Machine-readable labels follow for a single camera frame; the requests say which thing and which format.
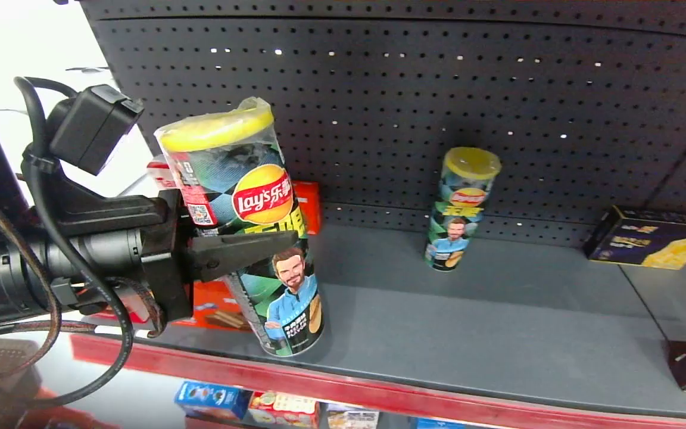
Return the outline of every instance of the red shelf edge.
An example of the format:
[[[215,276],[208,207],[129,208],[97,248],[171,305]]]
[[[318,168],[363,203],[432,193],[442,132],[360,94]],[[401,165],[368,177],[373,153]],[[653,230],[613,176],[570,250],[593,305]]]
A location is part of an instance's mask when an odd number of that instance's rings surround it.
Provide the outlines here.
[[[71,334],[73,358],[109,365],[120,342]],[[346,377],[271,363],[256,363],[134,344],[126,369],[249,390],[275,390],[348,402],[384,412],[444,418],[517,429],[670,429],[686,428],[686,419],[590,412],[471,394],[447,393],[397,383]]]

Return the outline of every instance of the lay's chip canister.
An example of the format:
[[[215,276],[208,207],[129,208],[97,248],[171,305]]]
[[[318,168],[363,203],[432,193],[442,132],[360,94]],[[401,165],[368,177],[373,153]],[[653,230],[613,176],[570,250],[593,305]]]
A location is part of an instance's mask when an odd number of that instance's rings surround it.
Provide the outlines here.
[[[269,103],[247,98],[233,111],[158,128],[155,137],[202,236],[298,232],[295,246],[221,278],[264,350],[292,356],[315,344],[324,320],[274,122]]]
[[[484,218],[485,202],[500,171],[499,158],[486,150],[454,147],[447,152],[425,247],[430,267],[444,272],[457,268]]]

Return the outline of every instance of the orange snack box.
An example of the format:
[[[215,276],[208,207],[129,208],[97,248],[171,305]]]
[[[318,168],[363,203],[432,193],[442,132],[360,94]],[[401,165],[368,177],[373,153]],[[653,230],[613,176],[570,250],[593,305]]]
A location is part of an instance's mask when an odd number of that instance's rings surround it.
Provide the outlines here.
[[[196,282],[192,294],[192,318],[172,324],[250,331],[250,325],[240,312],[240,306],[223,282]]]
[[[293,190],[298,199],[298,206],[303,213],[307,233],[319,234],[322,227],[322,207],[319,203],[319,183],[293,180]]]
[[[319,427],[319,402],[296,394],[254,391],[248,412],[259,424]]]

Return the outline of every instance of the qr code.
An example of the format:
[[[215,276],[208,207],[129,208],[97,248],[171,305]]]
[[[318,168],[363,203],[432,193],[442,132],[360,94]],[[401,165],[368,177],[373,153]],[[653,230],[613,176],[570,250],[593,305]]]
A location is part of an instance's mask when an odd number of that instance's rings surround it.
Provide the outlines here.
[[[188,209],[190,210],[190,216],[192,216],[192,222],[196,225],[213,225],[213,218],[210,217],[208,206],[189,204]]]

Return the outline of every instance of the blue snack box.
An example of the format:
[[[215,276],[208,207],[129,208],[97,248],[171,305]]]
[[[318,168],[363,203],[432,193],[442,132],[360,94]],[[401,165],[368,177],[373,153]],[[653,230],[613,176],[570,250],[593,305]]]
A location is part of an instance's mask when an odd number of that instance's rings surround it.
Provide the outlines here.
[[[239,421],[245,417],[251,393],[236,387],[187,381],[182,383],[174,402],[190,416],[211,415]]]
[[[466,429],[464,424],[432,418],[412,418],[412,429]]]

